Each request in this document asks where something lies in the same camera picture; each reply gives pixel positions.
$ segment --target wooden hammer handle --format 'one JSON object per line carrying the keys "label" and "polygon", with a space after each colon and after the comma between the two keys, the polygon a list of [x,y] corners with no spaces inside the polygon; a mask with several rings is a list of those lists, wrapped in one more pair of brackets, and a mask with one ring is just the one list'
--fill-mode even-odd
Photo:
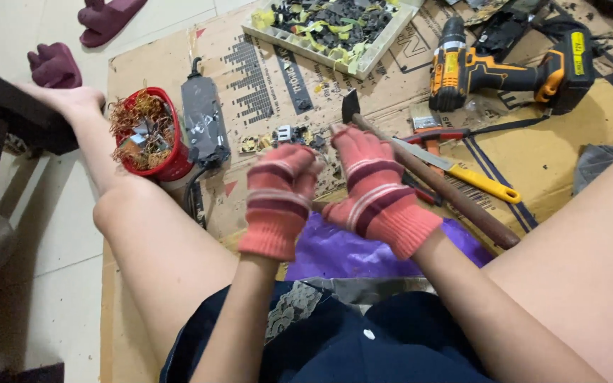
{"label": "wooden hammer handle", "polygon": [[474,226],[477,226],[477,228],[484,232],[488,238],[493,240],[496,246],[507,250],[519,243],[520,239],[517,237],[517,234],[508,229],[503,223],[496,220],[495,217],[487,213],[479,207],[479,205],[475,204],[436,172],[432,171],[429,166],[421,161],[421,159],[412,155],[401,145],[395,143],[387,137],[387,135],[380,132],[377,127],[363,118],[362,115],[355,113],[352,122],[362,130],[373,133],[380,140],[389,141],[394,149],[396,160],[401,165],[404,165],[411,173],[418,176],[418,178],[429,187],[450,202],[457,211],[463,214],[468,220],[472,221]]}

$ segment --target red plastic basket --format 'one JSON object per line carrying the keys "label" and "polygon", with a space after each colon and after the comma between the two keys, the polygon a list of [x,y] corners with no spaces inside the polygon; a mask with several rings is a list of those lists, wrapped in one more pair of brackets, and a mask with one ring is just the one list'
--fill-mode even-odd
{"label": "red plastic basket", "polygon": [[[134,92],[131,96],[129,96],[125,100],[125,108],[130,109],[134,105],[134,100],[136,100],[136,96],[141,90]],[[188,162],[188,147],[183,144],[181,140],[181,128],[179,127],[178,117],[176,115],[176,109],[172,100],[167,95],[167,93],[157,87],[147,87],[146,92],[149,95],[158,96],[162,100],[164,100],[167,105],[169,105],[172,110],[172,122],[175,126],[175,146],[172,149],[172,153],[165,160],[165,162],[161,163],[158,167],[150,169],[150,170],[136,170],[132,166],[132,162],[129,160],[122,160],[122,164],[125,169],[129,170],[129,172],[136,174],[141,177],[155,177],[160,181],[169,182],[175,181],[179,178],[182,178],[193,168],[193,164]],[[118,136],[116,137],[116,143],[119,147],[124,140],[129,137]]]}

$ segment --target pink knitted glove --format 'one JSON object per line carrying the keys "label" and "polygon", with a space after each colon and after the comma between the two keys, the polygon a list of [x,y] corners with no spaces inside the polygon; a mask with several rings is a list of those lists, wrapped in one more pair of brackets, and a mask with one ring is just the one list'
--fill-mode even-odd
{"label": "pink knitted glove", "polygon": [[316,177],[324,163],[301,145],[282,144],[247,173],[247,233],[238,250],[295,260],[295,240],[311,211]]}
{"label": "pink knitted glove", "polygon": [[403,167],[394,161],[389,143],[353,124],[331,129],[349,196],[326,206],[324,218],[363,238],[381,240],[398,259],[408,259],[441,225],[441,218],[418,206],[413,189],[401,185]]}

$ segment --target knee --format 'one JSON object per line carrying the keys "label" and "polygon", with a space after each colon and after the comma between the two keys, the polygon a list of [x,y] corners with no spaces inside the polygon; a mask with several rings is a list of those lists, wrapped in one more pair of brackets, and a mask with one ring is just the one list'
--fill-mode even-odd
{"label": "knee", "polygon": [[131,209],[148,206],[162,193],[162,189],[143,178],[121,182],[98,199],[93,209],[94,224],[106,236],[115,221],[123,220]]}

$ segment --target leg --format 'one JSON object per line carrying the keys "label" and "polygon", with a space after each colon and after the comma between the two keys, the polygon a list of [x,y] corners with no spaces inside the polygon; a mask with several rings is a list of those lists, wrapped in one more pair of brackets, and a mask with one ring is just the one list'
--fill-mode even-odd
{"label": "leg", "polygon": [[191,220],[162,189],[110,157],[115,139],[91,88],[21,88],[72,126],[100,194],[94,221],[106,236],[159,362],[200,303],[226,287],[238,260]]}
{"label": "leg", "polygon": [[613,381],[613,165],[484,270]]}

